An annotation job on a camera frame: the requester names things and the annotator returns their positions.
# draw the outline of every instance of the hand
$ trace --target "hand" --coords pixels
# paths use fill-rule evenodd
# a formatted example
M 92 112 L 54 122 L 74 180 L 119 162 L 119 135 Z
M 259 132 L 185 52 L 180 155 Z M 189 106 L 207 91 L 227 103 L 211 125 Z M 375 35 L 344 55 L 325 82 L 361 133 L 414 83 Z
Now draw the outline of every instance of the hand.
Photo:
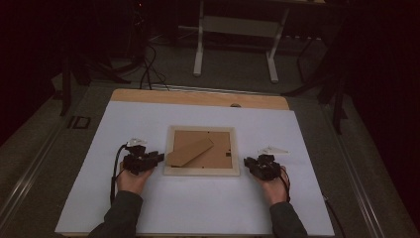
M 285 172 L 286 167 L 282 166 L 281 168 L 283 169 L 281 172 L 281 177 L 286 182 L 287 187 L 289 187 L 290 181 L 288 179 L 287 173 Z M 265 199 L 269 205 L 287 201 L 287 190 L 280 178 L 275 178 L 274 180 L 261 180 L 257 177 L 254 178 L 262 187 Z
M 148 177 L 152 174 L 154 169 L 148 170 L 135 176 L 129 171 L 122 171 L 117 178 L 118 190 L 130 191 L 132 193 L 140 195 L 143 191 L 143 187 L 148 180 Z

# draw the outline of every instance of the dark background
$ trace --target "dark background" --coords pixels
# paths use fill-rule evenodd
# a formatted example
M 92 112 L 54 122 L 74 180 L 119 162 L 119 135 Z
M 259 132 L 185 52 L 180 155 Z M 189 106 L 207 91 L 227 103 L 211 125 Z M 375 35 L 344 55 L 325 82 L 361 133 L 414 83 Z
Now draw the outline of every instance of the dark background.
M 61 71 L 63 42 L 93 52 L 107 48 L 118 51 L 126 46 L 127 31 L 122 29 L 130 28 L 130 11 L 119 2 L 8 0 L 0 3 L 3 57 L 0 145 L 54 94 L 51 78 Z M 338 40 L 343 46 L 341 51 L 352 52 L 346 91 L 352 96 L 408 212 L 420 229 L 420 21 L 416 14 L 420 12 L 419 4 L 417 1 L 370 1 L 362 5 L 363 10 L 346 15 L 344 37 Z M 160 0 L 149 3 L 148 8 L 153 27 L 174 41 L 177 25 L 197 26 L 198 1 Z M 295 6 L 290 11 L 284 35 L 303 39 L 314 36 L 319 25 L 340 20 L 344 16 L 340 14 L 336 15 L 330 8 Z M 98 27 L 98 16 L 107 28 Z M 120 32 L 119 41 L 107 41 L 103 37 L 110 30 Z

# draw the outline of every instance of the cable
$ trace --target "cable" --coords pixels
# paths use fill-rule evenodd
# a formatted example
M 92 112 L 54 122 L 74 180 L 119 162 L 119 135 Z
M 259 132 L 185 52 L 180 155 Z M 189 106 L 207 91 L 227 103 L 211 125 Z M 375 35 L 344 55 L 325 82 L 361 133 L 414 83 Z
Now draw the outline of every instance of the cable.
M 122 172 L 122 171 L 120 171 L 118 173 L 118 176 L 117 176 L 118 158 L 120 157 L 121 151 L 125 148 L 127 148 L 126 145 L 122 145 L 117 152 L 117 156 L 115 157 L 114 172 L 113 172 L 112 177 L 111 177 L 111 193 L 110 193 L 110 197 L 109 197 L 110 201 L 111 201 L 111 204 L 112 204 L 112 202 L 114 202 L 114 198 L 115 198 L 115 182 L 117 181 L 117 177 Z
M 151 47 L 150 45 L 147 45 L 147 47 L 151 48 L 154 51 L 154 57 L 152 58 L 152 61 L 150 62 L 149 65 L 148 65 L 148 61 L 146 60 L 146 58 L 144 60 L 144 64 L 146 66 L 146 70 L 145 70 L 145 72 L 142 75 L 142 79 L 140 80 L 140 89 L 142 89 L 143 80 L 145 79 L 145 76 L 147 75 L 148 76 L 149 88 L 152 90 L 152 86 L 151 86 L 151 83 L 150 83 L 149 69 L 150 69 L 151 65 L 154 63 L 154 61 L 155 61 L 155 59 L 157 57 L 157 51 L 155 50 L 155 48 Z
M 148 85 L 149 85 L 149 89 L 152 90 L 152 84 L 151 84 L 151 74 L 150 74 L 150 67 L 152 66 L 152 64 L 149 64 L 149 66 L 147 67 L 148 70 L 146 70 L 146 74 L 148 76 Z
M 154 58 L 153 58 L 153 60 L 151 61 L 150 68 L 154 71 L 155 75 L 157 76 L 157 78 L 158 78 L 158 80 L 159 80 L 159 82 L 157 82 L 157 83 L 162 83 L 162 84 L 166 87 L 166 89 L 169 91 L 169 88 L 167 87 L 167 85 L 166 85 L 166 83 L 165 83 L 165 81 L 166 81 L 166 76 L 165 76 L 165 75 L 163 75 L 162 73 L 158 72 L 158 71 L 155 69 L 155 67 L 153 66 L 153 62 L 155 61 L 156 56 L 157 56 L 157 50 L 156 50 L 154 47 L 150 46 L 150 45 L 148 45 L 148 47 L 149 47 L 149 48 L 151 48 L 151 49 L 154 51 Z
M 155 67 L 149 62 L 149 64 L 150 64 L 150 66 L 149 66 L 149 68 L 151 68 L 152 69 L 152 71 L 155 73 L 155 75 L 156 75 L 156 77 L 158 78 L 158 82 L 151 82 L 151 84 L 163 84 L 165 87 L 166 87 L 166 89 L 168 90 L 168 91 L 170 91 L 169 90 L 169 87 L 166 85 L 166 83 L 165 83 L 165 81 L 166 81 L 166 76 L 163 74 L 163 73 L 161 73 L 161 72 L 158 72 L 156 69 L 155 69 Z
M 289 185 L 287 185 L 286 181 L 285 181 L 285 180 L 283 179 L 283 177 L 280 175 L 280 179 L 281 179 L 281 181 L 283 182 L 284 188 L 286 188 L 286 192 L 287 192 L 287 202 L 290 202 L 290 185 L 291 185 L 291 183 L 290 183 L 290 179 L 289 179 L 289 177 L 288 177 L 288 174 L 287 174 L 286 170 L 285 170 L 284 168 L 282 168 L 282 167 L 280 167 L 280 169 L 281 169 L 282 171 L 284 171 L 284 174 L 287 176 L 287 180 L 288 180 L 288 182 L 289 182 Z
M 343 237 L 346 238 L 346 234 L 344 233 L 343 226 L 342 226 L 342 224 L 341 224 L 341 222 L 340 222 L 340 220 L 339 220 L 336 212 L 334 211 L 333 206 L 331 206 L 330 202 L 328 201 L 329 198 L 326 195 L 324 195 L 323 192 L 321 192 L 321 193 L 322 193 L 322 196 L 324 196 L 325 204 L 327 204 L 327 206 L 330 209 L 331 213 L 333 213 L 334 219 L 336 219 L 337 224 L 339 225 L 339 228 L 340 228 L 340 231 L 341 231 Z

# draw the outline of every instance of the floor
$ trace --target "floor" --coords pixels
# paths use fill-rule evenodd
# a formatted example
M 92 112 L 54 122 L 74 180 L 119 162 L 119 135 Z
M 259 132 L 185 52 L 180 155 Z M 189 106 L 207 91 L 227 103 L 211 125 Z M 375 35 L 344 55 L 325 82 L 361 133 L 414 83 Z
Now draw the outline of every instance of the floor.
M 176 46 L 159 36 L 152 39 L 151 47 L 156 51 L 152 88 L 278 95 L 302 84 L 295 62 L 304 42 L 298 39 L 280 42 L 275 57 L 280 82 L 272 84 L 260 48 L 244 51 L 235 42 L 226 45 L 214 40 L 215 36 L 206 37 L 200 77 L 192 75 L 194 31 L 185 32 Z M 325 50 L 321 42 L 316 42 L 305 54 L 305 76 L 313 71 Z M 154 50 L 148 49 L 148 54 L 152 60 Z M 25 199 L 15 200 L 13 209 L 3 206 L 10 208 L 10 214 L 1 223 L 0 236 L 62 237 L 54 233 L 54 228 L 109 97 L 115 88 L 140 87 L 143 72 L 139 68 L 122 75 L 132 81 L 128 85 L 115 84 L 95 72 L 90 86 L 73 82 L 72 106 L 66 116 L 58 116 L 60 101 L 51 99 L 0 148 L 0 203 L 6 204 L 15 188 L 25 195 Z M 60 86 L 60 75 L 52 80 Z M 342 120 L 343 135 L 339 136 L 331 125 L 331 106 L 319 105 L 316 100 L 318 90 L 287 100 L 298 118 L 321 189 L 337 214 L 335 219 L 333 210 L 329 210 L 335 237 L 345 237 L 338 221 L 346 237 L 418 237 L 352 99 L 345 97 L 348 119 Z M 67 128 L 71 116 L 90 117 L 88 129 Z M 31 163 L 36 170 L 28 170 Z M 20 180 L 23 176 L 31 179 L 25 187 Z M 0 217 L 3 222 L 3 211 Z

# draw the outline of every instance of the white desk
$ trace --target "white desk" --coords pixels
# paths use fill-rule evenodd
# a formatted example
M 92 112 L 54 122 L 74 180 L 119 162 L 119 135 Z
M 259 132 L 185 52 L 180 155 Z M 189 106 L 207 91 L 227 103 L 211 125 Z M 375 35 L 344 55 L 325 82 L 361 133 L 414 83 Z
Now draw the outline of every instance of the white desk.
M 256 157 L 267 145 L 290 151 L 290 156 L 276 160 L 289 171 L 291 203 L 309 234 L 334 235 L 293 111 L 127 101 L 108 104 L 55 232 L 86 235 L 101 223 L 110 207 L 109 184 L 118 148 L 140 137 L 148 140 L 147 152 L 164 152 L 169 125 L 235 127 L 240 158 Z M 160 164 L 142 195 L 137 233 L 270 234 L 263 193 L 242 161 L 240 165 L 237 178 L 206 178 L 167 177 Z
M 294 3 L 294 4 L 325 4 L 324 0 L 283 0 L 278 3 Z M 200 0 L 199 20 L 198 20 L 198 44 L 195 55 L 194 71 L 195 76 L 201 75 L 201 67 L 203 62 L 203 34 L 204 32 L 217 32 L 226 34 L 236 34 L 244 36 L 265 37 L 272 38 L 272 46 L 269 51 L 265 53 L 266 62 L 268 65 L 268 72 L 271 82 L 277 83 L 277 69 L 274 63 L 275 52 L 277 51 L 278 43 L 281 39 L 281 34 L 286 23 L 290 8 L 286 5 L 283 10 L 278 12 L 281 16 L 279 22 L 273 21 L 257 21 L 248 19 L 239 19 L 231 17 L 220 17 L 207 15 L 204 12 L 204 0 Z

